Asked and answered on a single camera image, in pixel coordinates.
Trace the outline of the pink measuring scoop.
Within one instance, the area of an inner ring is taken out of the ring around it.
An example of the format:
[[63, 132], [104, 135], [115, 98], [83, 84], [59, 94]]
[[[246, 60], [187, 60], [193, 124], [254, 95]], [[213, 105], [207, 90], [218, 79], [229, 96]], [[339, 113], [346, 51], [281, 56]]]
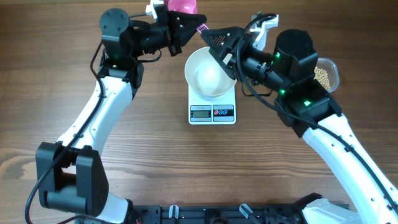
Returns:
[[[196, 0], [168, 0], [165, 1], [165, 5], [167, 7], [168, 19], [170, 11], [184, 12], [187, 14], [199, 14]], [[206, 23], [204, 23], [197, 29], [196, 32], [201, 34], [204, 30], [208, 29], [209, 29], [208, 26], [206, 25]]]

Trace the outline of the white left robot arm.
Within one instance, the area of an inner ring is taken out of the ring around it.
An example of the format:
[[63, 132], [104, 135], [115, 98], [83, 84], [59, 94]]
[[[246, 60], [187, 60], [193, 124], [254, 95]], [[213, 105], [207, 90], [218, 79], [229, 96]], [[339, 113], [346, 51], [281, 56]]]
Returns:
[[101, 15], [95, 90], [73, 125], [36, 151], [37, 183], [31, 196], [42, 207], [70, 212], [81, 222], [142, 222], [130, 200], [109, 191], [101, 153], [142, 83], [144, 64], [158, 61], [162, 49], [179, 54], [206, 22], [203, 14], [171, 11], [161, 2], [148, 5], [146, 13], [153, 23], [119, 8]]

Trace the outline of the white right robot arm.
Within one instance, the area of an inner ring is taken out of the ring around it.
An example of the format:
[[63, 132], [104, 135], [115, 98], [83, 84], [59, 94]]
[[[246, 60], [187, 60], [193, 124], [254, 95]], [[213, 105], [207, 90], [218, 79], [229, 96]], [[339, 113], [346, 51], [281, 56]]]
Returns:
[[396, 223], [395, 187], [370, 158], [330, 93], [315, 79], [318, 55], [309, 34], [289, 29], [273, 54], [252, 46], [247, 30], [204, 30], [210, 54], [234, 80], [253, 80], [277, 92], [270, 108], [326, 162], [354, 203], [355, 211], [310, 194], [296, 204], [307, 223]]

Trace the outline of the white bowl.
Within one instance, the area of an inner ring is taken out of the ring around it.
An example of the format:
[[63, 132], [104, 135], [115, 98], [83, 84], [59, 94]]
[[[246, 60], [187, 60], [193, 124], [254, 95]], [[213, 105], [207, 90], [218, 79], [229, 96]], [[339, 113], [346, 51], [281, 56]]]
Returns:
[[196, 50], [185, 63], [185, 79], [195, 93], [204, 98], [217, 98], [234, 88], [231, 79], [209, 53], [209, 47]]

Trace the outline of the white digital kitchen scale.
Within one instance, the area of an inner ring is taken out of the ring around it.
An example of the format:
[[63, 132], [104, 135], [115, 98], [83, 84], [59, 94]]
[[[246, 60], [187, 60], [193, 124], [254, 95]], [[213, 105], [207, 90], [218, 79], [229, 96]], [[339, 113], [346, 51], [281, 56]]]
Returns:
[[188, 88], [188, 122], [191, 125], [227, 125], [236, 122], [235, 90], [217, 98], [205, 98]]

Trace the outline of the pile of soybeans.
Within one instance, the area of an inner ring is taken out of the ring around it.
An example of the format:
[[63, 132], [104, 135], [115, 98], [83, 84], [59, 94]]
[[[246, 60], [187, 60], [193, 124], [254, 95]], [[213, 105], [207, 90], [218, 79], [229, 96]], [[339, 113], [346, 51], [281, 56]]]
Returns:
[[323, 86], [325, 89], [330, 89], [330, 80], [328, 78], [328, 72], [325, 69], [315, 67], [315, 79]]

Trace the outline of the clear plastic container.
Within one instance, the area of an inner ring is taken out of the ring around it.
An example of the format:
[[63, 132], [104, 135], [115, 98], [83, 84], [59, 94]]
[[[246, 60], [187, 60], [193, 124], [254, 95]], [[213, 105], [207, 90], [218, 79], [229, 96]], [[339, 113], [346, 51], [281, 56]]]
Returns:
[[340, 78], [338, 75], [338, 69], [336, 64], [328, 58], [319, 58], [316, 67], [325, 69], [328, 72], [330, 89], [328, 89], [327, 91], [329, 93], [335, 91], [340, 84]]

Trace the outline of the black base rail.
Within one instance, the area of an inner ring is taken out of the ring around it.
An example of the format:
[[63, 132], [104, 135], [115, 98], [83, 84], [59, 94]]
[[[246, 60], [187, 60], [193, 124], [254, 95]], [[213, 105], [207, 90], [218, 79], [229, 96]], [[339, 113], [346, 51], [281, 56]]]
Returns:
[[171, 205], [135, 205], [129, 219], [132, 224], [240, 224], [240, 223], [306, 223], [293, 204], [250, 206], [180, 207]]

